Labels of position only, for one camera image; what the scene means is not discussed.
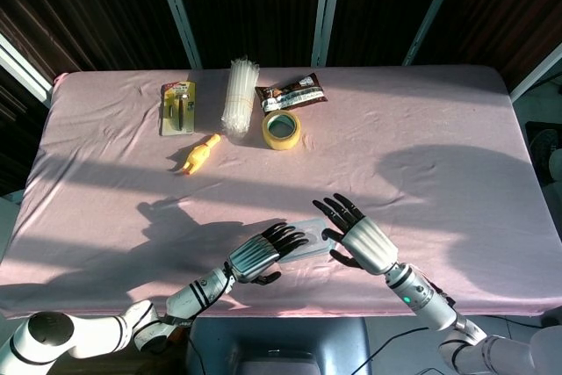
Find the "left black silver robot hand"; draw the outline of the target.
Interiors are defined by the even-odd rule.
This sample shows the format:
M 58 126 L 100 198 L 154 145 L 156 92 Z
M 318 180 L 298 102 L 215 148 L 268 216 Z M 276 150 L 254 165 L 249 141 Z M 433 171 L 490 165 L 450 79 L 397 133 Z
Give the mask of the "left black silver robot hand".
M 307 243 L 304 232 L 278 222 L 231 252 L 225 272 L 241 284 L 269 285 L 281 277 L 279 270 L 270 272 L 270 267 Z

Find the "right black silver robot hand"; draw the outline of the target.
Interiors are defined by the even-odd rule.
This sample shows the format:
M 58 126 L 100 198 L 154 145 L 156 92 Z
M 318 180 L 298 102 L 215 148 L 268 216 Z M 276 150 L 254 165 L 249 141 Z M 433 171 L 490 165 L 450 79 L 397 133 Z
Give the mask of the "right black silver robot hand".
M 325 228 L 322 239 L 337 242 L 350 253 L 350 256 L 345 256 L 331 249 L 330 255 L 336 261 L 372 275 L 386 274 L 398 262 L 398 248 L 348 198 L 335 193 L 332 198 L 315 199 L 313 205 L 336 227 L 336 230 Z

